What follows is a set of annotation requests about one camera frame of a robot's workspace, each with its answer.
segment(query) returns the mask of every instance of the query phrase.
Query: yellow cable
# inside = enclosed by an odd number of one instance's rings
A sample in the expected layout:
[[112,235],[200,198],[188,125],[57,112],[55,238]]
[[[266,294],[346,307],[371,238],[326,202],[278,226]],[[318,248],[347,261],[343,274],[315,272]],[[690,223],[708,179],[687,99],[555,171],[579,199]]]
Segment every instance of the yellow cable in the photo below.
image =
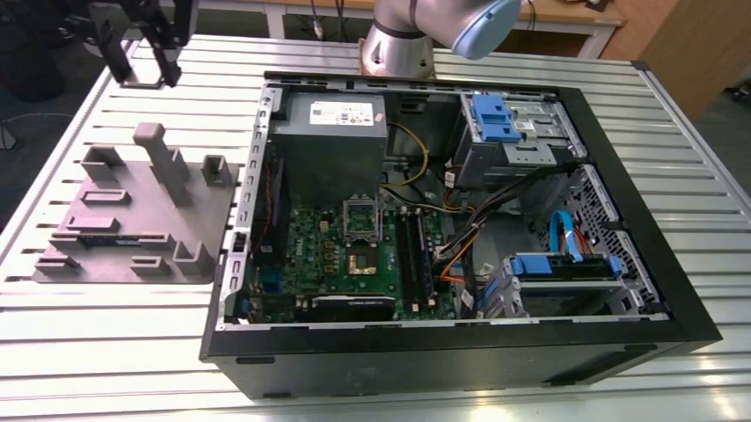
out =
[[410,185],[412,182],[415,182],[427,172],[427,163],[430,160],[430,151],[427,150],[427,147],[424,146],[424,142],[423,140],[418,137],[418,135],[415,135],[415,132],[412,132],[407,127],[404,127],[400,123],[388,123],[388,125],[399,127],[402,130],[404,130],[404,133],[410,135],[410,137],[415,140],[415,142],[418,142],[418,145],[420,146],[420,149],[423,150],[423,168],[420,169],[420,171],[418,172],[418,174],[415,174],[411,178],[408,178],[406,181],[399,182],[399,183],[387,183],[383,184],[382,186],[386,187],[399,187],[399,186],[407,186]]

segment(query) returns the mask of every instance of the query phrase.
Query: power supply label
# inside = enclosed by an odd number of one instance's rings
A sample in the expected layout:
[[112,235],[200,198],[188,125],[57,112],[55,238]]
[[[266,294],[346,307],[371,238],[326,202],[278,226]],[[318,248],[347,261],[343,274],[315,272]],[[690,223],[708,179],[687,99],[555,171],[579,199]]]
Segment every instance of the power supply label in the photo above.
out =
[[371,103],[316,101],[310,106],[311,125],[374,126]]

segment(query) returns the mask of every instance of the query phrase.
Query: blue plastic latch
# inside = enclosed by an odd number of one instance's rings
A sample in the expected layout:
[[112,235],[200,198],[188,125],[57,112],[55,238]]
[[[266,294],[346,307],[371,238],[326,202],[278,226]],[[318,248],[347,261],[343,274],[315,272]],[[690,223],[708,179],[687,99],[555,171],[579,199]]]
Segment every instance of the blue plastic latch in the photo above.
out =
[[514,275],[524,274],[524,264],[522,263],[520,258],[511,258],[510,260],[512,265],[512,273]]
[[623,274],[623,264],[620,263],[620,259],[619,257],[610,257],[608,261],[610,268],[612,269],[612,276],[618,278]]
[[511,264],[514,275],[552,274],[551,262],[544,255],[516,255]]
[[486,142],[519,143],[522,134],[512,124],[512,111],[499,95],[472,95],[474,115]]

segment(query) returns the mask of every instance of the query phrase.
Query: desk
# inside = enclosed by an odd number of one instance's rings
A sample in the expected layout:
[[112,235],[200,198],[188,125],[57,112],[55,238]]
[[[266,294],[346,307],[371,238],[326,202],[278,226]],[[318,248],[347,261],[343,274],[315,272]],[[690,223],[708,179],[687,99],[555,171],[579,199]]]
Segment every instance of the desk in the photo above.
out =
[[[152,62],[133,43],[135,66]],[[104,72],[0,235],[0,418],[386,422],[751,418],[751,204],[648,72],[628,62],[435,53],[439,78],[582,89],[724,340],[592,385],[250,401],[199,361],[212,285],[37,284],[47,239],[89,145],[139,151],[144,120],[185,161],[248,159],[263,73],[358,72],[354,44],[196,35],[175,89],[123,89]]]
[[[374,18],[376,0],[346,0],[347,18]],[[268,37],[283,40],[287,14],[310,15],[310,0],[203,0],[204,9],[231,11],[258,11],[266,13]],[[562,0],[535,0],[538,18],[535,31],[550,33],[576,33],[587,35],[587,41],[579,52],[579,58],[596,59],[608,44],[610,37],[619,26],[626,25],[626,18],[615,6],[610,5],[603,13],[583,4],[568,4]],[[336,16],[334,0],[316,0],[319,16]],[[514,29],[526,30],[531,20],[531,7],[526,4]]]

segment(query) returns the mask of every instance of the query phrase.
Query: chip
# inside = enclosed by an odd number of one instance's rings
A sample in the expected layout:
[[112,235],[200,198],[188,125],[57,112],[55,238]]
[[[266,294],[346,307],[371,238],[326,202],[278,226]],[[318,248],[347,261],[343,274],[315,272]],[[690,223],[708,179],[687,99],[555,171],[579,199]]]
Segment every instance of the chip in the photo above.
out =
[[367,246],[347,249],[347,273],[350,275],[378,274],[378,248]]

